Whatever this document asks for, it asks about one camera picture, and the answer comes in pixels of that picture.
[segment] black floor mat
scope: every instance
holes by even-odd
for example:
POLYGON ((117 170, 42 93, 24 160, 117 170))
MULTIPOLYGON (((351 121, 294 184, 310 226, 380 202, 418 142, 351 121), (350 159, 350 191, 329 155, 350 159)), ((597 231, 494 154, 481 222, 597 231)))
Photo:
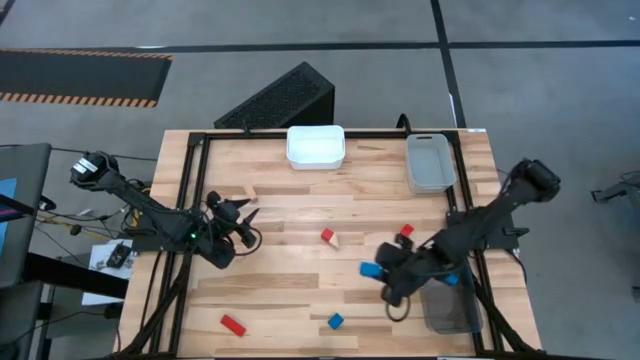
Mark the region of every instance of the black floor mat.
POLYGON ((173 57, 55 49, 0 49, 0 100, 155 107, 173 57))

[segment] metal stand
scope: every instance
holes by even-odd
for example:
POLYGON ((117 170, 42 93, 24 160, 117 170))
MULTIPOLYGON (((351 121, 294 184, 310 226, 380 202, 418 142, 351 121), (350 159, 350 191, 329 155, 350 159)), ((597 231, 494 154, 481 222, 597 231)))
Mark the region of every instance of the metal stand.
POLYGON ((38 279, 51 285, 64 286, 124 299, 128 280, 103 274, 51 259, 42 255, 27 253, 24 261, 25 280, 38 279))

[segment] black computer case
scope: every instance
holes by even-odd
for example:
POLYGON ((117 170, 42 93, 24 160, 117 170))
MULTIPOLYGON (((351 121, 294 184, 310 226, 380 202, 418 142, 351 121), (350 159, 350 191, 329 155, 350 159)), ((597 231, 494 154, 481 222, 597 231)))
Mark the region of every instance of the black computer case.
POLYGON ((333 125, 335 86, 303 62, 216 120, 216 129, 333 125))

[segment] wooden tabletop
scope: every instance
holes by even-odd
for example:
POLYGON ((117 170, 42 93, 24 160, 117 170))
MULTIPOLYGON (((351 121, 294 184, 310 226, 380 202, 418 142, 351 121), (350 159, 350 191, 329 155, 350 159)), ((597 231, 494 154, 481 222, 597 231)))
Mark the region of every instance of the wooden tabletop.
MULTIPOLYGON (((176 203, 188 133, 167 131, 160 150, 151 195, 168 207, 176 203)), ((460 139, 474 203, 487 204, 500 188, 489 138, 485 132, 460 130, 460 139)), ((204 194, 215 189, 227 198, 243 198, 243 185, 252 185, 258 201, 243 208, 243 214, 261 209, 254 226, 262 231, 264 244, 225 270, 194 258, 179 356, 473 354, 469 334, 438 335, 426 327, 418 293, 407 320, 388 320, 380 300, 382 284, 358 272, 360 262, 372 261, 378 245, 392 241, 404 224, 414 226, 412 237, 420 240, 444 226, 444 193, 415 196, 409 191, 404 140, 348 139, 345 161, 335 171, 292 170, 285 140, 216 140, 211 146, 204 194), (339 251, 320 239, 325 227, 336 231, 339 251), (345 321, 332 330, 327 321, 336 312, 345 321), (247 328, 244 337, 220 324, 225 314, 247 328)), ((199 156, 196 150, 194 164, 199 156)), ((190 195, 196 170, 193 166, 190 195)), ((236 248, 243 249, 239 243, 236 248)), ((488 250, 486 257, 498 308, 526 342, 539 347, 519 266, 501 251, 488 250)), ((154 259, 147 253, 134 264, 120 322, 124 344, 138 332, 154 259)), ((168 346, 172 320, 170 311, 161 349, 168 346)))

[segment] blue cube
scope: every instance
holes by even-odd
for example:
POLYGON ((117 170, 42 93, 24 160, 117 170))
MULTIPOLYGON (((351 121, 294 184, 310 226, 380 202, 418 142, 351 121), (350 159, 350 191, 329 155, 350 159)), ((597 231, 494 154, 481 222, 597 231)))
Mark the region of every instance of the blue cube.
POLYGON ((344 322, 344 319, 342 318, 342 316, 340 316, 340 314, 338 314, 338 313, 335 313, 329 319, 329 326, 333 330, 337 330, 340 327, 340 325, 342 325, 343 322, 344 322))
POLYGON ((444 279, 442 279, 442 282, 449 285, 449 286, 456 286, 458 285, 458 281, 460 279, 458 278, 458 275, 456 274, 449 274, 447 275, 447 277, 445 277, 444 279))
POLYGON ((361 262, 360 275, 377 279, 382 274, 382 268, 378 264, 361 262))

